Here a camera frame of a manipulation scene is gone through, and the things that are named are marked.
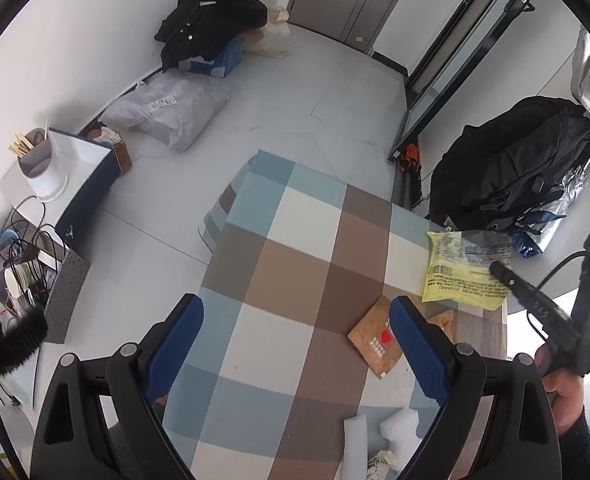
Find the person's right hand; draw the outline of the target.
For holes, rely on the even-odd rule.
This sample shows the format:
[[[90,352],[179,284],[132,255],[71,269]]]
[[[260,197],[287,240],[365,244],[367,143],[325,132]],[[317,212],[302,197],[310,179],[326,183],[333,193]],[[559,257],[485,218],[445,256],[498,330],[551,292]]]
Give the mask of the person's right hand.
[[[553,393],[551,411],[559,437],[564,436],[584,412],[584,380],[565,367],[542,377],[546,393]]]

